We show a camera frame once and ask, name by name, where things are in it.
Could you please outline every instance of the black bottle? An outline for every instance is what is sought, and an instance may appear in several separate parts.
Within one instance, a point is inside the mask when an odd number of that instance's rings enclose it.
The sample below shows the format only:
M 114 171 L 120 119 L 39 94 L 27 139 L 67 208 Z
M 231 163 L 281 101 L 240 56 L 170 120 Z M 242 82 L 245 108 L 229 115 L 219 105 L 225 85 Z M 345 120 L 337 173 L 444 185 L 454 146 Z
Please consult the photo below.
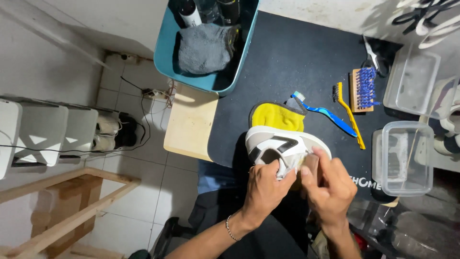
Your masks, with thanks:
M 240 0 L 217 0 L 225 25 L 235 25 L 240 17 Z
M 181 0 L 179 14 L 187 27 L 195 27 L 201 24 L 200 14 L 193 0 Z

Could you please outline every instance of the hand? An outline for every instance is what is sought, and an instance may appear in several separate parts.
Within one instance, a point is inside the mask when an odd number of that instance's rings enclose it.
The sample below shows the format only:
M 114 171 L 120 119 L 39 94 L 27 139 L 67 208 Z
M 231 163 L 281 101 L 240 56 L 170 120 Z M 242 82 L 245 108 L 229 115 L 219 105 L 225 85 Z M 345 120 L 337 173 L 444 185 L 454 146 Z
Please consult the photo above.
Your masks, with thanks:
M 318 186 L 317 177 L 308 167 L 300 169 L 310 208 L 317 213 L 321 229 L 328 238 L 340 238 L 345 233 L 349 235 L 346 212 L 358 188 L 340 159 L 330 160 L 326 152 L 318 147 L 313 147 L 313 152 L 319 157 L 321 170 L 318 173 L 322 171 L 325 187 Z
M 276 172 L 280 168 L 278 160 L 268 165 L 256 165 L 249 170 L 247 194 L 241 214 L 253 229 L 258 228 L 263 220 L 280 204 L 295 182 L 296 173 L 292 169 L 280 181 Z

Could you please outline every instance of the yellow wire brush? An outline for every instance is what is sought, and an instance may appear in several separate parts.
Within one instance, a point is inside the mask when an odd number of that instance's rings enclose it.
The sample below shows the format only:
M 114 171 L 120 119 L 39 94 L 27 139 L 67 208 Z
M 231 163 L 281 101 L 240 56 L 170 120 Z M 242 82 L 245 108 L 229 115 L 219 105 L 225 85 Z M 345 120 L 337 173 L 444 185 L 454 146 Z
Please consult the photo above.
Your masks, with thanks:
M 334 102 L 338 101 L 346 110 L 348 113 L 348 117 L 350 117 L 350 122 L 351 122 L 351 127 L 357 134 L 357 139 L 358 139 L 358 144 L 361 149 L 366 149 L 366 146 L 364 145 L 364 141 L 362 141 L 361 134 L 359 133 L 358 125 L 356 125 L 355 117 L 353 116 L 353 113 L 351 112 L 350 107 L 344 102 L 343 97 L 342 97 L 342 82 L 337 83 L 337 85 L 334 85 L 333 87 L 333 94 L 332 94 L 332 99 Z

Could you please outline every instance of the white bottle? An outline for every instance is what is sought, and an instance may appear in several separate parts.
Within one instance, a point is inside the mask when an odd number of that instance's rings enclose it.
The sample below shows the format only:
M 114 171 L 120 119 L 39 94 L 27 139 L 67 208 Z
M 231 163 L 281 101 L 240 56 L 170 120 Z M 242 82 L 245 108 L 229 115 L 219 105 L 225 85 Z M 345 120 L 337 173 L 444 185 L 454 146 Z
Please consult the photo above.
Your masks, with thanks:
M 201 24 L 200 13 L 193 0 L 182 0 L 179 14 L 187 27 L 195 27 Z

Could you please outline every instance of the black mat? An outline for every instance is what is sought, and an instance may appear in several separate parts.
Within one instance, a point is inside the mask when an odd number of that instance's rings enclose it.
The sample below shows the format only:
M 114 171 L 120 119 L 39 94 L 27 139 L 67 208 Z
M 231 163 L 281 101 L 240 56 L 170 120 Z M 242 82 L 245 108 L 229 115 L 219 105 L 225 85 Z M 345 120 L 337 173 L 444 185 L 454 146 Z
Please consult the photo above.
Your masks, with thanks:
M 248 115 L 252 107 L 264 100 L 284 102 L 294 91 L 303 93 L 309 106 L 325 107 L 349 122 L 346 110 L 332 101 L 332 86 L 342 82 L 344 100 L 349 103 L 348 73 L 360 68 L 365 59 L 366 50 L 360 35 L 259 12 L 235 90 L 219 99 L 208 143 L 210 158 L 220 165 L 238 165 L 240 158 L 234 157 L 247 157 L 245 149 L 236 146 L 237 142 L 244 145 L 242 140 L 249 129 Z M 386 84 L 387 78 L 376 78 L 377 101 L 382 101 Z M 367 200 L 383 203 L 394 200 L 368 183 L 372 133 L 398 120 L 389 115 L 393 112 L 380 105 L 374 107 L 374 112 L 355 116 L 366 145 L 364 151 L 356 138 L 340 130 L 326 116 L 308 112 L 304 120 L 305 132 L 322 139 L 351 176 L 364 178 L 361 185 L 358 183 L 357 196 Z

